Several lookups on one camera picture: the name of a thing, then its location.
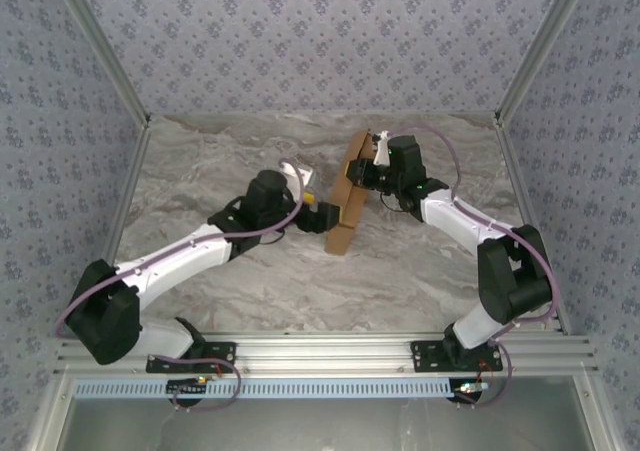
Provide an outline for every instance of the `gray marble floor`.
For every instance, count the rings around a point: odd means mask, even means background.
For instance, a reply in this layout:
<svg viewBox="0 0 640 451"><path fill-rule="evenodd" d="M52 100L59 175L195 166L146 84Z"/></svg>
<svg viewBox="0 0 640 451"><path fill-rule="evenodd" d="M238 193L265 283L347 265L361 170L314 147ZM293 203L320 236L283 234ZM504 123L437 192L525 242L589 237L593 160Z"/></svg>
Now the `gray marble floor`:
<svg viewBox="0 0 640 451"><path fill-rule="evenodd" d="M118 260L189 233L280 157L314 168L313 190L326 197L354 131L411 123L428 123L449 136L460 155L463 199L521 223L488 116L157 116ZM453 183L454 167L438 138L413 134L427 173ZM474 259L441 231L385 209L376 194L346 256L325 254L324 242L291 227L278 244L193 277L145 312L183 316L202 330L439 331L476 303Z"/></svg>

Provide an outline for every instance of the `cardboard box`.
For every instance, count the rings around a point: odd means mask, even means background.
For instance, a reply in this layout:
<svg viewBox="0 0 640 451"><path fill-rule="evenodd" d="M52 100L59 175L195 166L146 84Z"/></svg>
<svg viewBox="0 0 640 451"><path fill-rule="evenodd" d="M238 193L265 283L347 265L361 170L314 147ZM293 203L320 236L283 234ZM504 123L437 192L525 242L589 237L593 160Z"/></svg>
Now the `cardboard box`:
<svg viewBox="0 0 640 451"><path fill-rule="evenodd" d="M347 166L354 159L373 159L374 157L373 140L369 130L355 133L329 195L329 202L340 206L340 222L327 233L327 243L324 248L326 253L339 256L347 253L367 199L368 190L354 186L347 178Z"/></svg>

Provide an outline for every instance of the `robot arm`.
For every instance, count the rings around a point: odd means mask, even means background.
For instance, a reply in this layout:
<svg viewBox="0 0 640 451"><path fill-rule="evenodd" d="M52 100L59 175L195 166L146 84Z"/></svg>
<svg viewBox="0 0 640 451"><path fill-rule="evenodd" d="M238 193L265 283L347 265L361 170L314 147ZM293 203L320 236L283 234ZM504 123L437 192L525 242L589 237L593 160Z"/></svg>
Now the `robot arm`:
<svg viewBox="0 0 640 451"><path fill-rule="evenodd" d="M457 197L454 203L448 185L427 177L413 136L388 139L382 133L374 136L373 141L377 144L375 158L351 161L347 177L357 186L393 194L404 211L441 229L478 259L480 302L444 333L443 347L450 361L462 365L473 360L466 357L486 346L505 325L551 301L544 270L524 247L500 229L518 235L546 260L540 233L529 225L515 228L497 222Z"/></svg>
<svg viewBox="0 0 640 451"><path fill-rule="evenodd" d="M311 171L301 170L303 185ZM133 352L180 357L194 342L194 328L173 322L141 318L140 313L158 296L205 269L222 265L260 243L265 228L278 228L296 207L300 183L293 168L260 171L245 196L231 201L193 233L147 256L110 266L104 260L85 269L71 299L102 284L65 319L99 364L110 364ZM305 232L322 233L338 223L340 209L305 202L291 223Z"/></svg>

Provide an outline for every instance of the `purple cable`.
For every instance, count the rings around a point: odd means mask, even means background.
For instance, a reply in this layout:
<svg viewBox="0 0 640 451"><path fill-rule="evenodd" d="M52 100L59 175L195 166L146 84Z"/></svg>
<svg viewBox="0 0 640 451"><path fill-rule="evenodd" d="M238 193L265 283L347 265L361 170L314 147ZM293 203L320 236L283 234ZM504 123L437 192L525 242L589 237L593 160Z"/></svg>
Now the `purple cable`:
<svg viewBox="0 0 640 451"><path fill-rule="evenodd" d="M174 364L219 364L233 371L233 374L235 374L236 377L238 378L238 382L236 383L236 387L233 390L233 394L231 395L231 397L227 398L222 403L214 404L213 406L198 406L197 408L185 408L184 406L180 406L178 404L178 395L183 389L188 388L190 385L182 384L178 386L178 389L175 390L175 392L173 393L173 398L171 399L173 401L173 405L176 408L176 411L180 409L185 410L187 413L190 413L190 412L202 413L202 412L208 412L208 411L218 411L220 409L224 409L228 406L231 406L236 401L236 399L238 399L238 395L242 390L242 376L240 375L240 371L232 363L230 363L229 361L225 361L224 359L218 359L218 358L179 359L179 358L171 358L169 356L161 356L161 355L156 355L154 356L154 358L159 359L160 361L164 361L167 363L174 363Z"/></svg>
<svg viewBox="0 0 640 451"><path fill-rule="evenodd" d="M291 211L291 213L289 213L288 216L286 216L283 220L281 220L280 222L269 226L267 228L264 229L259 229L256 231L245 231L242 233L212 233L212 234L206 234L203 236L199 236L198 238L195 238L191 241L187 241L185 243L182 243L180 245L177 245L173 248L169 248L168 250L166 250L164 253L160 253L157 256L154 256L153 258L151 258L148 261L145 261L143 263L140 263L139 266L136 266L134 268L131 268L127 271L124 271L120 274L117 274L115 276L112 276L109 279L106 279L98 284L96 284L95 286L87 289L84 293L82 293L80 296L78 296L76 299L74 299L69 306L62 312L62 314L60 314L60 316L58 316L58 319L56 319L55 325L54 325L54 334L58 337L58 338L64 338L64 339L69 339L67 336L64 336L63 334L61 334L60 330L62 328L62 324L64 323L65 319L67 319L69 317L69 315L71 313L73 313L73 311L80 306L83 302L85 302L87 299L89 299L91 296L93 296L94 294L96 294L97 292L101 291L102 289L106 288L107 286L116 283L122 279L128 278L129 276L132 276L133 274L135 274L136 269L139 270L143 270L143 269L147 269L149 266L152 266L154 264L156 264L159 261L162 261L163 259L168 258L169 256L174 255L175 253L178 253L180 251L182 251L183 249L186 249L188 247L193 246L193 244L198 244L201 243L203 241L209 241L212 239L233 239L233 238L253 238L256 236L262 236L264 234L270 233L271 231L276 231L280 228L283 228L284 226L286 226L287 224L289 224L298 214L298 212L300 211L300 209L302 208L302 203L304 202L304 179L302 177L302 173L300 172L300 169L290 160L288 159L281 159L280 163L285 163L290 165L293 170L296 173L296 176L298 177L298 183L300 184L300 196L298 196L298 202L296 203L295 207L293 208L293 210Z"/></svg>
<svg viewBox="0 0 640 451"><path fill-rule="evenodd" d="M502 351L502 354L504 355L504 359L507 360L507 380L505 381L504 386L498 392L498 394L496 394L489 401L485 401L484 403L476 403L469 396L465 396L462 393L454 393L458 398L464 399L471 406L474 406L476 408L485 408L487 406L490 406L492 404L497 403L502 398L504 398L504 395L506 394L507 389L509 388L509 385L511 384L511 377L513 376L513 365L511 364L511 356L509 355L509 352L507 351L507 348L505 348L504 344L502 344L500 341L495 341L493 338L491 338L491 340L489 340L489 344L495 344L496 346L498 346L498 348L500 348L500 351Z"/></svg>
<svg viewBox="0 0 640 451"><path fill-rule="evenodd" d="M451 154L451 158L453 159L453 163L456 167L456 174L457 174L456 184L454 184L453 187L451 188L451 201L453 201L453 205L462 214L473 219L477 223L482 224L483 226L493 227L494 229L497 229L501 233L504 233L505 235L509 236L511 239L516 241L520 246L524 247L527 251L529 251L531 256L535 258L535 260L540 264L540 266L544 270L544 273L547 276L547 279L549 280L549 285L551 287L551 306L549 306L549 309L547 310L547 312L541 316L537 316L533 318L520 318L515 320L515 322L516 323L535 323L535 322L546 321L547 319L552 317L555 314L556 309L558 308L558 303L560 302L560 286L558 285L558 282L556 281L556 278L553 275L553 271L551 270L551 267L549 266L547 261L544 259L544 257L533 246L531 246L531 244L529 244L526 240L518 236L516 233L514 233L510 229L507 229L495 223L492 224L487 219L483 218L482 216L478 216L472 211L469 211L459 203L459 200L456 197L456 194L458 192L458 187L460 186L460 182L462 181L462 172L460 171L460 160L458 159L458 154L456 153L455 149L451 145L451 142L447 139L447 137L443 133L441 133L435 128L432 128L427 124L413 124L413 125L405 126L403 128L398 129L393 133L393 135L403 133L410 129L423 129L425 131L429 131L430 133L435 134L444 142L444 144L449 149L449 153ZM502 336L504 333L511 330L512 328L513 328L513 325L511 325L511 327L507 326L506 328L500 330L498 333L496 333L496 335L494 335L494 339L499 336Z"/></svg>

